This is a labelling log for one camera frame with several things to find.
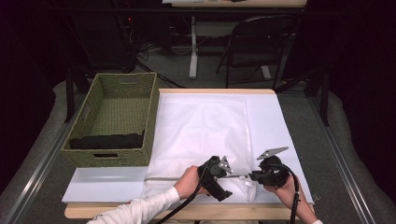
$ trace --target office chair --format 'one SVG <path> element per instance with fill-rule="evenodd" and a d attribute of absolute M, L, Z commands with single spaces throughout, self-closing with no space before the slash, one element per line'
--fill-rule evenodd
<path fill-rule="evenodd" d="M 228 88 L 229 84 L 255 82 L 230 83 L 230 67 L 260 68 L 265 65 L 276 65 L 274 89 L 285 48 L 284 40 L 296 31 L 298 23 L 297 18 L 284 15 L 252 17 L 239 22 L 233 28 L 216 70 L 218 73 L 222 65 L 227 65 L 225 87 Z"/>

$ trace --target gray carpet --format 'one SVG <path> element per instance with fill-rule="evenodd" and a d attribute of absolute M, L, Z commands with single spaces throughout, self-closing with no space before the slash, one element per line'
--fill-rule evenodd
<path fill-rule="evenodd" d="M 148 60 L 143 61 L 152 70 L 169 77 L 180 85 L 188 88 L 223 88 L 225 69 L 215 74 L 219 62 L 219 54 L 199 57 L 198 78 L 188 78 L 190 68 L 190 54 L 177 55 L 163 50 L 154 50 L 149 53 Z M 134 73 L 143 71 L 136 68 Z M 254 74 L 252 78 L 259 78 L 260 71 L 237 71 L 236 78 L 242 74 Z M 269 88 L 271 82 L 234 85 L 233 88 Z M 168 86 L 161 82 L 162 88 Z M 293 90 L 278 95 L 282 111 L 290 130 L 301 165 L 311 193 L 318 195 L 315 209 L 318 217 L 324 223 L 361 223 L 361 218 L 349 196 L 346 185 L 337 170 L 332 146 L 323 132 L 320 120 L 316 117 L 316 110 L 312 102 L 316 99 L 306 99 L 302 94 L 304 83 Z M 20 199 L 23 189 L 35 172 L 35 168 L 54 145 L 58 133 L 63 128 L 66 104 L 64 83 L 54 88 L 57 93 L 57 102 L 51 117 L 37 138 L 31 153 L 25 160 L 20 171 L 15 175 L 8 188 L 0 197 L 1 220 L 4 223 L 7 217 L 15 212 L 15 203 Z M 369 173 L 354 152 L 350 141 L 347 120 L 342 110 L 342 104 L 336 96 L 331 94 L 329 107 L 330 129 L 336 138 L 338 146 L 343 150 L 346 162 L 351 172 L 356 176 L 356 182 L 361 194 L 367 202 L 376 223 L 392 223 L 396 220 L 394 204 L 375 184 Z M 55 157 L 54 163 L 44 182 L 37 186 L 38 192 L 27 204 L 25 212 L 20 214 L 22 223 L 86 223 L 87 220 L 72 220 L 64 216 L 65 204 L 61 197 L 73 175 L 75 167 L 62 155 Z"/>

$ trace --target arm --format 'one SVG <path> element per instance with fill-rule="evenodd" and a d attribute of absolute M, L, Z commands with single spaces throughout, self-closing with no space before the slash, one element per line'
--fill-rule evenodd
<path fill-rule="evenodd" d="M 270 192 L 273 192 L 280 199 L 280 201 L 283 204 L 285 204 L 289 209 L 292 208 L 295 189 L 294 189 L 294 180 L 291 175 L 289 175 L 286 184 L 281 188 L 271 187 L 271 186 L 264 186 L 264 188 Z M 315 216 L 314 212 L 311 210 L 308 202 L 306 201 L 301 185 L 299 189 L 300 189 L 300 197 L 299 197 L 300 201 L 297 205 L 297 213 L 296 213 L 297 217 L 303 223 L 306 224 L 322 223 L 320 220 L 318 220 L 317 216 Z"/>
<path fill-rule="evenodd" d="M 198 185 L 199 177 L 196 166 L 186 169 L 183 176 L 176 184 L 164 193 L 147 199 L 133 199 L 128 204 L 118 206 L 116 209 L 104 212 L 88 224 L 102 223 L 149 223 L 154 217 L 168 209 L 173 203 L 188 198 Z M 198 193 L 207 193 L 200 189 Z"/>

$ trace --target dark background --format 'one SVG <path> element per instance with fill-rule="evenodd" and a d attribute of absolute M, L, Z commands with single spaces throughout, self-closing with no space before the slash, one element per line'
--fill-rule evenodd
<path fill-rule="evenodd" d="M 73 34 L 86 32 L 86 27 L 92 27 L 95 19 L 49 17 L 42 7 L 53 6 L 53 1 L 2 1 L 1 5 L 0 190 L 3 191 L 50 115 L 55 100 L 52 88 L 65 80 L 70 67 L 122 69 L 131 60 L 129 56 L 134 47 L 124 42 L 114 18 L 97 19 L 105 20 L 102 23 L 105 25 L 95 26 L 94 35 L 85 33 L 85 39 L 78 40 Z M 354 1 L 310 0 L 307 10 L 351 13 L 340 21 L 303 19 L 284 77 L 302 75 L 328 60 L 329 52 L 336 52 L 329 69 L 330 89 L 344 104 L 358 155 L 377 185 L 396 202 L 393 187 L 396 171 L 393 145 L 396 137 L 393 68 L 396 20 L 393 14 L 396 7 L 386 2 L 354 4 Z M 163 29 L 166 38 L 160 44 L 166 47 L 170 40 L 164 27 L 175 21 L 163 20 L 155 23 L 155 27 L 153 22 L 142 23 L 141 27 L 146 27 L 145 33 L 154 37 L 155 32 Z M 340 48 L 332 51 L 337 35 L 341 35 L 343 41 Z M 109 44 L 116 47 L 101 48 Z M 94 58 L 86 53 L 90 48 L 96 49 L 90 54 Z"/>

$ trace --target white sleeve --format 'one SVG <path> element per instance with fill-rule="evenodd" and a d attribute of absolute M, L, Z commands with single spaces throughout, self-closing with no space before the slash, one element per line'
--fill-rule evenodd
<path fill-rule="evenodd" d="M 312 224 L 323 224 L 323 222 L 322 221 L 320 221 L 320 219 L 318 219 L 318 220 L 316 220 L 314 223 L 312 223 Z"/>
<path fill-rule="evenodd" d="M 147 199 L 133 199 L 114 210 L 104 212 L 94 217 L 88 224 L 110 223 L 149 223 L 154 217 L 168 209 L 173 203 L 180 201 L 174 187 L 164 193 L 151 196 Z"/>

